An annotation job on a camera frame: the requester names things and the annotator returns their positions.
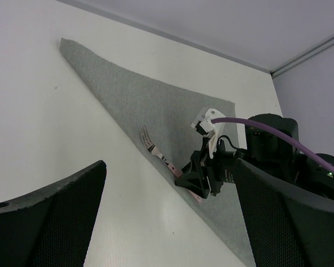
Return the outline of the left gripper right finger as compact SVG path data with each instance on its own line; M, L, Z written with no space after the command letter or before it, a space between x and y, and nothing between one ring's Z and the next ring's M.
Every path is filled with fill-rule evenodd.
M234 181L256 266L334 266L334 200L242 159Z

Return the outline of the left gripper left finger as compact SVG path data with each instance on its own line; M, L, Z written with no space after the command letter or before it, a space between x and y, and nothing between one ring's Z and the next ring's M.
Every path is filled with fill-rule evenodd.
M0 202L0 266L83 266L105 180L100 160Z

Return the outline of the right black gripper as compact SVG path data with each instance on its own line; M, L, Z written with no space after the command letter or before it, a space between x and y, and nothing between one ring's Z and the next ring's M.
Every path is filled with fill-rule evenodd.
M199 151L194 151L190 158L190 168L183 168L181 177L175 185L188 189L201 199L210 194L216 196L224 183L233 183L233 165L239 152L231 139L218 139L217 151L213 159L209 157L208 139L202 139Z

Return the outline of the grey cloth napkin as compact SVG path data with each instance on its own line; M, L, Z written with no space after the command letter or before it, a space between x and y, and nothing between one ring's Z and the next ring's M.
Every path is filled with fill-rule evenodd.
M153 143L177 168L184 167L202 144L190 125L205 107L235 116L234 103L185 90L109 62L85 46L62 39L60 52L99 103L137 149L174 184L172 173L143 148L139 131L146 126ZM186 189L177 193L246 266L254 266L236 187L225 184L220 194L198 202Z

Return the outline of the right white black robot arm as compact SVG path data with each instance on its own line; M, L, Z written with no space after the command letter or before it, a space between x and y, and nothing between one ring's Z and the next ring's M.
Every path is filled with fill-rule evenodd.
M227 118L228 123L245 126L247 147L227 151L225 116L208 109L192 123L203 137L202 147L194 151L175 185L206 199L217 195L225 183L235 182L235 162L242 159L280 180L334 200L334 156L315 154L298 140L298 123L275 114L260 114L249 119Z

